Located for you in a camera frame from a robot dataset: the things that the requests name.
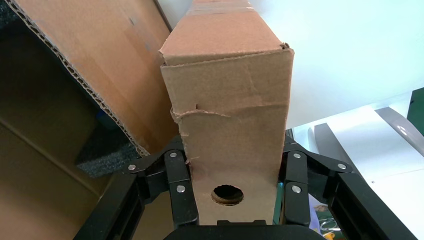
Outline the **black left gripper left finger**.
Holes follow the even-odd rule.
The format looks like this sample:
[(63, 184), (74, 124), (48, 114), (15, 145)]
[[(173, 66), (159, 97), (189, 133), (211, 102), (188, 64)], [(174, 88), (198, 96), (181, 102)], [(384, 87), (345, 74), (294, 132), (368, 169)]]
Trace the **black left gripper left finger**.
[(136, 159), (118, 172), (76, 240), (131, 240), (144, 213), (161, 193), (169, 192), (174, 230), (166, 239), (192, 240), (199, 225), (189, 167), (177, 135), (160, 152)]

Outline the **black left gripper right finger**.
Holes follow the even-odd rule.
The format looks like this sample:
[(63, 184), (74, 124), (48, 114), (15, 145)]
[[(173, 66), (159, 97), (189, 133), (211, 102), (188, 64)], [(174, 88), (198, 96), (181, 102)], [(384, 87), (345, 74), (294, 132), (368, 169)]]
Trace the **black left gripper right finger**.
[(308, 227), (309, 197), (327, 204), (348, 240), (414, 240), (414, 234), (389, 209), (352, 166), (306, 150), (285, 136), (279, 179), (280, 223)]

